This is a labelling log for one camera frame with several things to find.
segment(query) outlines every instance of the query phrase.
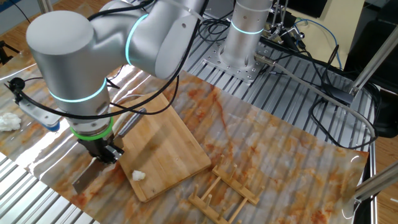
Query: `blue cable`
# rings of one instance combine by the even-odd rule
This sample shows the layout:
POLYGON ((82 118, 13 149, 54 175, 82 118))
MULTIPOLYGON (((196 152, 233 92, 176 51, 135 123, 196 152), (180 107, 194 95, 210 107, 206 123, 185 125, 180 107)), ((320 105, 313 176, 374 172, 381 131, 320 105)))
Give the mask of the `blue cable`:
POLYGON ((293 26, 297 29, 298 32, 300 32, 300 31, 299 31, 299 28, 297 28, 296 24, 294 24, 293 26))
MULTIPOLYGON (((310 20, 310 19, 302 19, 302 20, 300 20, 300 21, 295 22, 295 23, 294 23, 294 26, 296 27, 297 30, 299 30, 299 29, 297 28, 296 24, 298 24, 299 22, 303 22, 303 21, 313 22, 313 23, 315 23, 316 25, 319 25, 319 26, 321 26, 322 28, 324 28, 325 30, 327 30, 327 31, 331 34, 331 36, 334 38, 335 44, 337 45, 337 40, 336 40, 335 35, 333 35, 333 33, 332 33, 328 28, 326 28, 324 25, 322 25, 322 24, 320 24, 320 23, 317 23, 317 22, 315 22, 315 21, 312 21, 312 20, 310 20)), ((337 52, 337 55, 336 55, 336 56, 337 56, 338 64, 339 64, 339 66, 340 66, 340 70, 341 70, 341 69, 342 69, 342 66, 341 66, 340 56, 338 55, 338 52, 337 52)))

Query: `bamboo cutting board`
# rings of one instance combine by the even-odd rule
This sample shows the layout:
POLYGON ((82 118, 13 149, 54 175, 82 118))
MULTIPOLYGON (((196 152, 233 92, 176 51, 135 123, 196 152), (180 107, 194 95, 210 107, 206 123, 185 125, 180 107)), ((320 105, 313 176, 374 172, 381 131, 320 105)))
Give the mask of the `bamboo cutting board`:
MULTIPOLYGON (((135 105, 151 95, 124 106, 135 105)), ((168 103, 161 94, 144 107, 152 112, 161 110, 168 103)), ((149 201, 211 164, 172 107, 157 115, 144 116, 123 138, 123 144, 124 154, 119 162, 141 202, 149 201), (145 179, 133 181, 134 170, 146 173, 145 179)))

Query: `metal mounting plate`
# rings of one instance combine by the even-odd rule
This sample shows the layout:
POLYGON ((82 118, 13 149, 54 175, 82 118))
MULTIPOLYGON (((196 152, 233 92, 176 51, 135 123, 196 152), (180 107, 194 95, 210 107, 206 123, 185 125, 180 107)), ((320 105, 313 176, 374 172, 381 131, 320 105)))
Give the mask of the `metal mounting plate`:
MULTIPOLYGON (((261 54, 268 52, 265 47, 262 47, 260 45, 257 47, 257 51, 260 52, 261 54)), ((246 83, 254 82, 259 72, 264 66, 263 63, 255 62, 252 67, 246 67, 246 68, 232 67, 224 63, 222 60, 220 60, 218 51, 213 48, 208 49, 204 54, 203 58, 204 58, 203 61, 208 65, 218 68, 227 73, 228 75, 232 75, 246 83)))

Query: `silver robot column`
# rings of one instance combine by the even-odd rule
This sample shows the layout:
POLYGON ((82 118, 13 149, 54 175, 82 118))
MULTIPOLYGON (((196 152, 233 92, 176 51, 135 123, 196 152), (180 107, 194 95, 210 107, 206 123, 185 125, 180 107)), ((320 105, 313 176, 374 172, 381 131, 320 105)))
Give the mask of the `silver robot column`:
POLYGON ((236 1, 228 36, 211 63, 245 82, 254 81, 261 69, 254 53, 271 6, 272 0, 236 1))

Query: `wire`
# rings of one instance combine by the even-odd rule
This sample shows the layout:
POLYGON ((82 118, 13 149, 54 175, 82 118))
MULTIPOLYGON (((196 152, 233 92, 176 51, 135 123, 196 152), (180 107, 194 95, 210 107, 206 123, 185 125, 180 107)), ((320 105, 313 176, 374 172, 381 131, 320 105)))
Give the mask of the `wire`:
POLYGON ((95 19, 95 18, 97 18, 99 16, 105 16, 105 15, 108 15, 108 14, 111 14, 111 13, 115 13, 115 12, 126 12, 126 11, 132 11, 132 10, 136 10, 136 9, 142 9, 143 7, 148 6, 152 2, 154 2, 154 0, 143 1, 137 6, 130 6, 130 7, 117 8, 117 9, 104 10, 104 11, 97 12, 96 14, 91 15, 87 19, 89 21, 92 21, 93 19, 95 19))
MULTIPOLYGON (((340 106, 343 109, 345 109, 346 111, 348 111, 349 113, 351 113, 352 115, 354 115, 356 118, 358 118, 359 120, 361 120, 369 129, 369 132, 371 134, 371 140, 369 141, 369 143, 375 141, 377 139, 377 131, 374 129, 373 124, 371 124, 371 122, 366 119, 364 116, 362 116, 361 114, 359 114, 357 111, 347 107, 346 105, 338 102, 337 100, 335 100, 334 98, 324 94, 322 91, 318 90, 317 88, 315 88, 314 86, 309 85, 306 82, 303 82, 301 79, 299 79, 299 77, 296 77, 293 73, 291 73, 290 71, 288 71, 285 67, 279 65, 278 63, 275 63, 274 65, 276 68, 281 69, 283 72, 285 72, 286 74, 288 74, 292 79, 294 79, 296 82, 299 82, 300 84, 306 86, 307 88, 309 88, 310 90, 314 91, 316 94, 322 96, 324 99, 330 101, 331 103, 335 104, 336 106, 340 106)), ((344 147, 342 145, 340 145, 337 141, 333 142, 335 143, 337 146, 339 147, 344 147)), ((360 146, 356 146, 356 147, 351 147, 352 149, 356 149, 359 148, 360 146)))
MULTIPOLYGON (((206 9, 206 6, 208 4, 208 1, 209 0, 205 1, 204 5, 203 5, 203 9, 201 10, 200 14, 204 13, 204 11, 206 9)), ((187 46, 187 50, 185 51, 185 54, 184 54, 183 58, 181 59, 180 65, 176 69, 176 71, 173 74, 173 76, 171 77, 171 79, 160 90, 158 90, 156 93, 154 93, 148 99, 146 99, 146 100, 144 100, 144 101, 142 101, 142 102, 140 102, 140 103, 138 103, 138 104, 136 104, 134 106, 130 106, 130 107, 126 108, 126 109, 122 109, 122 110, 119 110, 119 111, 116 111, 116 112, 113 112, 113 113, 108 113, 108 114, 101 114, 101 115, 95 115, 95 116, 81 116, 81 115, 75 115, 75 114, 60 112, 60 111, 57 111, 55 109, 49 108, 47 106, 44 106, 44 105, 36 102, 35 100, 30 98, 29 96, 27 96, 22 90, 16 90, 16 93, 20 94, 21 97, 25 98, 27 101, 29 101, 30 103, 32 103, 33 105, 37 106, 40 109, 43 109, 43 110, 48 111, 48 112, 53 113, 53 114, 57 114, 59 116, 64 116, 66 118, 72 118, 72 119, 102 119, 102 118, 109 118, 109 117, 112 117, 112 116, 117 116, 117 115, 123 114, 123 113, 128 112, 128 111, 132 111, 133 109, 136 109, 136 108, 138 108, 138 107, 150 102, 156 96, 159 96, 178 77, 178 75, 179 75, 179 73, 180 73, 180 71, 181 71, 181 69, 182 69, 182 67, 184 65, 184 62, 186 61, 186 59, 187 59, 187 57, 189 55, 189 51, 190 51, 190 49, 191 49, 191 47, 193 45, 193 41, 195 40, 195 34, 198 32, 199 26, 200 26, 200 20, 197 21, 197 24, 195 26, 195 29, 193 30, 191 39, 190 39, 189 44, 187 46)))
MULTIPOLYGON (((277 43, 274 43, 274 42, 271 42, 271 41, 269 41, 269 40, 267 40, 267 39, 265 39, 265 38, 262 38, 261 39, 263 42, 265 41, 265 42, 267 42, 267 43, 263 43, 263 44, 268 44, 268 45, 270 45, 270 44, 274 44, 274 45, 277 45, 278 47, 281 47, 281 48, 283 48, 284 50, 286 50, 286 51, 288 51, 289 53, 289 55, 286 55, 286 56, 283 56, 283 57, 280 57, 280 58, 277 58, 277 59, 275 59, 275 61, 278 61, 278 60, 280 60, 280 59, 283 59, 283 58, 286 58, 286 57, 290 57, 290 56, 293 56, 293 55, 295 55, 295 56, 298 56, 298 57, 302 57, 303 58, 303 56, 301 55, 301 53, 307 53, 307 55, 308 55, 308 57, 309 57, 309 61, 311 61, 312 62, 312 64, 313 64, 313 66, 314 66, 314 68, 315 68, 315 71, 317 72, 317 75, 321 78, 321 83, 323 83, 323 79, 322 79, 322 76, 320 75, 320 73, 319 73, 319 71, 318 71, 318 69, 317 69, 317 66, 315 65, 315 62, 316 63, 319 63, 319 64, 321 64, 321 63, 323 63, 323 62, 321 62, 321 61, 316 61, 315 59, 313 59, 312 58, 312 56, 311 56, 311 54, 310 54, 310 52, 308 52, 308 51, 306 51, 306 50, 303 50, 303 51, 301 51, 301 52, 295 52, 295 51, 293 51, 293 50, 291 50, 291 49, 287 49, 287 48, 285 48, 285 47, 283 47, 283 46, 281 46, 281 45, 279 45, 279 44, 277 44, 277 43)), ((333 67, 333 66, 331 66, 330 65, 330 62, 331 61, 333 61, 333 56, 335 56, 336 54, 334 54, 334 53, 332 53, 332 55, 331 55, 331 57, 330 57, 330 59, 329 59, 329 63, 327 63, 326 65, 323 65, 323 66, 325 66, 325 67, 333 67)), ((337 70, 336 71, 336 73, 353 73, 353 72, 342 72, 342 71, 340 71, 340 70, 337 70)), ((303 82, 300 82, 299 80, 301 80, 299 77, 296 77, 296 76, 294 76, 294 80, 295 81, 297 81, 297 82, 299 82, 300 84, 303 84, 303 85, 305 85, 305 86, 307 86, 308 87, 308 85, 306 85, 305 83, 303 83, 303 82)), ((365 88, 370 92, 370 94, 371 94, 371 96, 372 96, 372 99, 373 99, 373 101, 375 102, 375 121, 377 120, 377 118, 378 118, 378 116, 379 116, 379 113, 380 113, 380 107, 381 107, 381 95, 380 95, 380 91, 378 90, 378 88, 376 87, 376 86, 374 86, 373 84, 371 84, 371 83, 367 83, 366 85, 365 85, 365 88)), ((321 96, 324 96, 325 94, 324 93, 322 93, 321 91, 319 91, 319 90, 317 90, 317 91, 315 91, 316 93, 318 93, 319 95, 321 95, 321 96)), ((334 100, 334 98, 333 98, 333 95, 330 95, 330 96, 332 96, 332 97, 329 97, 329 98, 331 98, 333 101, 335 101, 335 102, 337 102, 336 100, 334 100)), ((376 139, 377 139, 377 137, 378 137, 378 133, 377 133, 377 131, 376 131, 376 129, 374 128, 374 126, 370 123, 370 121, 368 121, 365 117, 363 117, 361 114, 359 114, 358 112, 356 112, 356 111, 353 111, 354 113, 351 113, 351 114, 354 114, 354 116, 355 117, 357 117, 358 119, 360 119, 362 122, 364 122, 365 124, 366 124, 366 126, 368 127, 368 129, 370 130, 370 132, 371 132, 371 137, 372 137, 372 139, 369 141, 369 142, 367 142, 366 144, 364 144, 364 145, 367 145, 367 144, 370 144, 370 143, 372 143, 373 141, 375 141, 376 139)))
POLYGON ((221 18, 219 18, 219 19, 207 19, 207 20, 203 21, 203 22, 200 24, 200 27, 199 27, 199 36, 200 36, 203 40, 208 41, 208 42, 217 42, 217 41, 225 40, 226 37, 223 37, 223 38, 220 38, 220 39, 215 39, 215 40, 207 39, 207 38, 204 37, 203 34, 200 32, 200 28, 201 28, 202 26, 205 26, 205 28, 204 28, 203 30, 207 30, 207 31, 209 32, 210 35, 221 34, 221 33, 223 33, 224 31, 226 31, 226 30, 230 27, 231 23, 228 22, 227 20, 225 20, 225 18, 227 18, 227 17, 228 17, 229 15, 231 15, 233 12, 234 12, 234 11, 232 10, 232 11, 230 11, 229 13, 227 13, 226 15, 222 16, 221 18), (214 32, 215 28, 217 28, 217 27, 220 26, 220 25, 221 25, 221 26, 225 26, 225 28, 224 28, 222 31, 214 32))
POLYGON ((13 0, 10 0, 10 2, 12 2, 13 5, 15 5, 15 6, 20 10, 20 12, 25 16, 25 19, 30 23, 30 20, 29 20, 28 17, 25 15, 24 11, 23 11, 22 9, 20 9, 20 7, 19 7, 17 4, 15 4, 15 2, 14 2, 13 0))
POLYGON ((314 103, 311 108, 310 108, 310 115, 311 118, 314 120, 314 122, 319 126, 319 128, 328 136, 328 138, 338 147, 344 147, 347 149, 358 149, 364 146, 367 146, 368 144, 371 144, 372 142, 374 142, 377 138, 378 138, 378 133, 376 131, 376 129, 374 128, 373 124, 368 120, 368 122, 372 125, 372 128, 376 131, 376 136, 371 138, 368 142, 364 143, 364 144, 360 144, 358 146, 354 146, 354 147, 346 147, 346 146, 342 146, 338 141, 336 141, 336 139, 334 139, 334 137, 329 133, 329 131, 321 124, 321 122, 317 119, 317 117, 314 115, 314 109, 316 106, 318 106, 320 103, 326 103, 326 100, 324 98, 318 100, 316 103, 314 103))
POLYGON ((15 49, 14 47, 11 47, 10 45, 6 44, 5 42, 3 42, 3 43, 4 43, 5 47, 7 47, 8 49, 12 50, 13 52, 19 54, 19 51, 17 49, 15 49))
POLYGON ((217 18, 214 18, 213 16, 211 16, 211 15, 209 15, 209 14, 206 14, 206 13, 203 13, 203 15, 209 17, 210 19, 217 19, 217 18))
MULTIPOLYGON (((313 23, 315 23, 316 25, 319 25, 319 26, 321 26, 322 28, 324 28, 325 30, 327 30, 327 31, 331 34, 331 36, 332 36, 333 39, 335 40, 335 44, 337 45, 337 39, 336 39, 335 35, 334 35, 328 28, 326 28, 324 25, 322 25, 322 24, 320 24, 320 23, 318 23, 318 22, 312 21, 312 20, 310 20, 310 19, 302 19, 302 20, 300 20, 300 21, 295 22, 295 23, 294 23, 294 26, 295 26, 296 24, 298 24, 299 22, 303 22, 303 21, 313 22, 313 23)), ((340 61, 340 56, 338 55, 338 53, 337 53, 337 61, 338 61, 338 64, 339 64, 339 66, 340 66, 340 70, 342 70, 341 61, 340 61)))
MULTIPOLYGON (((159 114, 159 113, 161 113, 161 112, 167 110, 167 109, 172 105, 172 103, 173 103, 174 100, 175 100, 175 97, 177 96, 178 83, 179 83, 179 82, 180 82, 180 76, 177 76, 177 82, 176 82, 176 84, 175 84, 175 89, 174 89, 173 97, 172 97, 172 99, 170 100, 169 104, 168 104, 165 108, 163 108, 163 109, 161 109, 161 110, 158 110, 158 111, 155 111, 155 112, 141 112, 141 111, 136 111, 136 110, 130 110, 130 111, 133 112, 133 113, 138 113, 138 114, 143 114, 143 115, 156 115, 156 114, 159 114)), ((117 104, 117 103, 112 103, 112 102, 111 102, 110 104, 113 105, 113 106, 116 106, 116 107, 118 107, 118 108, 124 109, 124 110, 128 109, 127 107, 121 106, 121 105, 119 105, 119 104, 117 104)))
MULTIPOLYGON (((272 75, 287 75, 286 73, 283 73, 283 72, 270 72, 270 74, 272 74, 272 75)), ((309 84, 311 84, 311 85, 314 85, 314 86, 316 86, 316 87, 318 87, 318 88, 321 88, 320 85, 317 85, 317 84, 312 83, 312 82, 310 82, 310 81, 304 80, 303 78, 299 78, 299 79, 305 81, 306 83, 309 83, 309 84)))
POLYGON ((115 78, 117 78, 117 77, 120 75, 120 73, 122 72, 122 69, 123 69, 124 66, 125 66, 125 65, 122 65, 122 66, 120 67, 119 71, 117 72, 117 74, 116 74, 114 77, 111 77, 109 80, 114 80, 115 78))
POLYGON ((326 77, 326 80, 328 81, 329 84, 331 84, 330 78, 329 78, 329 74, 328 74, 328 70, 331 66, 331 63, 333 62, 333 60, 335 59, 336 55, 337 55, 337 51, 338 51, 339 45, 336 45, 336 47, 333 49, 330 58, 328 60, 328 65, 325 67, 325 71, 323 72, 323 77, 326 77))
POLYGON ((43 77, 33 77, 33 78, 28 78, 24 80, 25 82, 31 81, 31 80, 37 80, 37 79, 43 79, 43 77))

